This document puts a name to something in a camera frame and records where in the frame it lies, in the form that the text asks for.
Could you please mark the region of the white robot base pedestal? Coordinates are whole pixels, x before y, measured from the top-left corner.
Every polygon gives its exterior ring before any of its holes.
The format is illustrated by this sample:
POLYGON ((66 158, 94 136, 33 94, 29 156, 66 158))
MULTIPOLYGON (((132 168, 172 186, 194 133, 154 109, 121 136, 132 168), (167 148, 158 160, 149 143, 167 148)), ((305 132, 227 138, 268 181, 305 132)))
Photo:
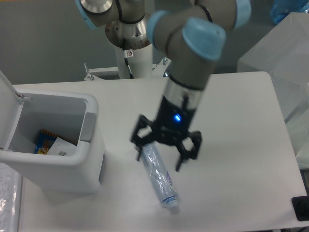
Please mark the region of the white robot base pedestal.
POLYGON ((167 67, 171 60, 164 57, 159 63, 153 64, 153 46, 142 49, 123 50, 115 47, 117 66, 108 68, 88 68, 84 64, 85 81, 119 80, 137 78, 167 77, 167 67))

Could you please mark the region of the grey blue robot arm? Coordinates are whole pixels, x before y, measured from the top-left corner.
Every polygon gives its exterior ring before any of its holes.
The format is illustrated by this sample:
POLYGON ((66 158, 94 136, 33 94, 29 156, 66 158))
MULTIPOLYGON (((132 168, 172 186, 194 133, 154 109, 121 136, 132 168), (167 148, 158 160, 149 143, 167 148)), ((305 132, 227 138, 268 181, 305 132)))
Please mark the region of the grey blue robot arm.
POLYGON ((76 6, 92 29, 104 26, 109 42, 120 49, 119 72, 136 78, 136 52, 148 46, 170 60, 168 81, 154 120, 140 115, 131 142, 141 152, 154 141, 179 151, 175 169, 198 157, 202 134, 189 131, 208 79, 221 58, 226 31, 251 17, 248 0, 196 0, 178 12, 145 12, 142 0, 78 0, 76 6))

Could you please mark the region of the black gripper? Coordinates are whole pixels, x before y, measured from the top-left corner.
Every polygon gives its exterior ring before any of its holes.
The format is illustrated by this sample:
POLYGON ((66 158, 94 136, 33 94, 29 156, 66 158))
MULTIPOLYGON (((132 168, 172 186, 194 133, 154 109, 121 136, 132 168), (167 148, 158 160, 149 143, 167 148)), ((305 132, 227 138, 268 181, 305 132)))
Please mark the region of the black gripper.
POLYGON ((164 96, 154 122, 140 114, 130 137, 130 142, 137 150, 136 161, 140 160, 143 147, 154 141, 176 146, 180 154, 175 166, 177 172, 184 161, 196 160, 202 143, 202 133, 189 131, 195 112, 195 108, 189 108, 189 96, 183 95, 180 105, 172 103, 164 96), (183 144, 186 138, 190 138, 193 143, 190 150, 183 144))

